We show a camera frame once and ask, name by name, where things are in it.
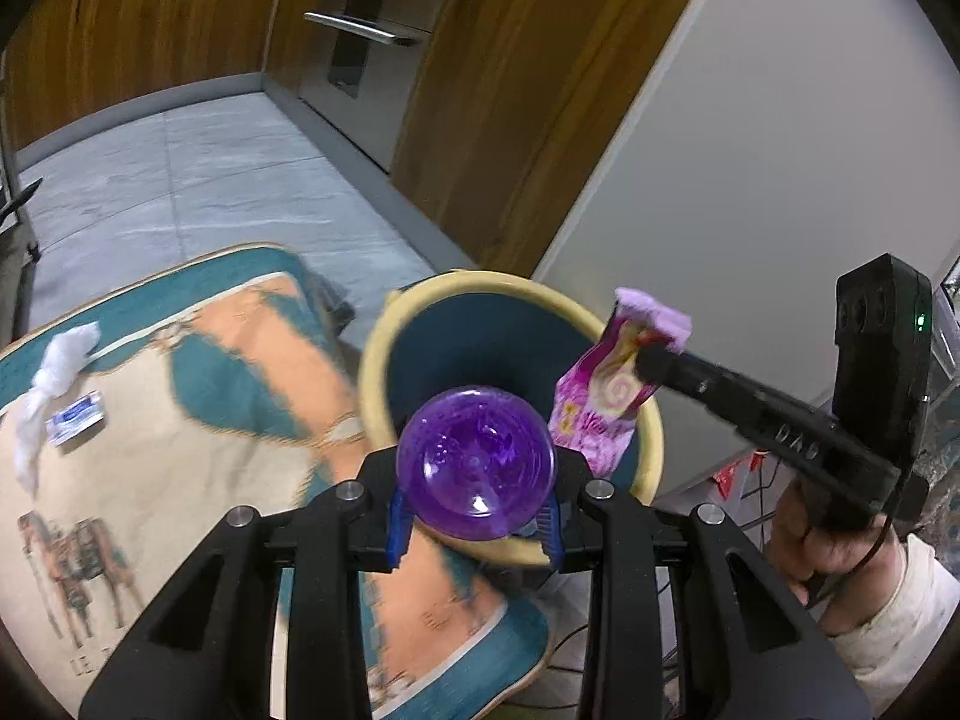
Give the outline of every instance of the oven handle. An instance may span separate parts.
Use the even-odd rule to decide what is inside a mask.
[[[369,22],[353,19],[349,16],[333,16],[329,13],[310,13],[308,11],[304,13],[304,18],[309,22],[332,26],[341,32],[349,32],[352,35],[373,40],[375,43],[382,43],[384,46],[412,46],[416,42],[415,37],[387,32],[387,30],[373,26]]]

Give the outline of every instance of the bolt head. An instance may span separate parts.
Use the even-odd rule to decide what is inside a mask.
[[[243,528],[253,522],[253,506],[234,506],[227,512],[227,525],[233,528]]]
[[[707,525],[719,525],[726,519],[727,513],[715,503],[702,503],[697,507],[697,517]]]
[[[594,500],[613,498],[613,485],[606,479],[592,479],[584,485],[584,491]]]
[[[363,495],[363,483],[356,479],[347,479],[337,485],[337,497],[342,501],[355,501]]]

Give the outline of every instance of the black cable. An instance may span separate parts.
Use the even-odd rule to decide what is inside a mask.
[[[843,585],[850,581],[851,577],[856,575],[856,572],[861,570],[863,566],[867,565],[877,552],[880,552],[880,547],[883,546],[883,543],[887,541],[887,536],[890,535],[890,530],[894,525],[894,514],[896,510],[899,509],[901,504],[901,498],[904,497],[904,490],[906,489],[906,482],[909,479],[910,473],[908,471],[901,471],[901,477],[896,480],[896,486],[894,487],[893,494],[890,496],[892,504],[888,507],[889,512],[886,512],[887,519],[883,523],[883,526],[880,528],[880,534],[877,536],[877,540],[874,541],[874,545],[867,551],[867,554],[861,557],[860,562],[855,565],[850,571],[846,574],[843,574],[837,581],[834,581],[832,586],[829,586],[827,589],[823,589],[818,592],[813,598],[808,599],[806,602],[807,608],[816,608],[818,605],[821,605],[824,600],[827,599],[830,595],[837,594],[843,589]]]
[[[766,460],[766,456],[763,457],[763,460],[760,461],[760,465],[757,466],[757,478],[760,479],[760,516],[763,517],[765,511],[763,509],[763,461]],[[763,526],[763,522],[760,522],[760,549],[763,549],[763,544],[767,541],[767,529]]]
[[[563,671],[565,674],[583,674],[584,670],[582,668],[570,668],[569,666],[555,666],[554,664],[549,664],[547,666],[548,671]]]
[[[673,702],[667,697],[666,686],[670,683],[670,680],[674,680],[680,675],[680,664],[674,662],[671,664],[670,661],[675,659],[678,655],[678,648],[674,647],[670,652],[664,655],[664,660],[662,661],[662,670],[664,675],[662,675],[662,684],[664,685],[664,720],[667,718],[673,717],[676,707],[673,706]]]
[[[589,623],[584,623],[584,624],[582,624],[582,626],[580,626],[579,628],[573,629],[569,634],[567,634],[565,637],[563,637],[563,638],[560,640],[560,643],[559,643],[556,647],[553,648],[553,654],[554,654],[554,655],[557,654],[557,651],[560,649],[560,647],[563,647],[563,645],[565,645],[566,642],[570,641],[573,637],[575,637],[575,635],[579,634],[579,632],[587,630],[587,626],[588,626],[588,625],[589,625]]]
[[[774,458],[774,459],[776,460],[776,462],[774,463],[774,474],[773,474],[773,476],[770,477],[770,480],[769,480],[765,485],[763,485],[763,488],[764,488],[765,490],[769,490],[769,489],[774,485],[774,483],[776,483],[776,474],[778,473],[779,467],[780,467],[781,464],[782,464],[781,459],[779,459],[779,458]],[[760,485],[757,485],[757,487],[753,488],[752,490],[747,491],[747,493],[743,493],[743,494],[741,495],[740,499],[741,499],[741,501],[745,501],[745,500],[747,500],[747,498],[752,498],[754,495],[757,495],[757,493],[759,493],[759,492],[760,492]]]
[[[576,709],[576,707],[579,707],[580,705],[579,701],[575,701],[573,704],[557,704],[555,707],[541,707],[540,704],[520,704],[520,702],[517,702],[517,701],[505,701],[503,703],[504,703],[504,706],[517,707],[517,709],[545,709],[545,710]]]

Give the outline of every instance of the white sleeve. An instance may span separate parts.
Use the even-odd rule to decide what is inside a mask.
[[[960,583],[916,536],[907,538],[904,563],[904,576],[877,616],[833,639],[867,694],[874,717],[920,670],[960,602]]]

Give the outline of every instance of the baseboard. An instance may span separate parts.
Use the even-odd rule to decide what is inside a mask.
[[[387,173],[338,129],[267,74],[263,76],[263,91],[435,271],[476,269],[474,261],[402,196]]]
[[[159,92],[143,95],[124,103],[117,103],[102,111],[91,113],[83,119],[70,122],[66,127],[54,130],[44,135],[30,146],[21,148],[16,153],[16,164],[21,172],[32,167],[41,159],[46,159],[78,141],[83,141],[91,135],[103,132],[119,124],[126,124],[135,119],[143,119],[155,113],[179,108],[181,105],[205,103],[207,100],[231,97],[232,95],[246,95],[263,90],[262,73],[243,73],[238,76],[224,76],[222,79],[197,81],[182,86],[173,86]]]

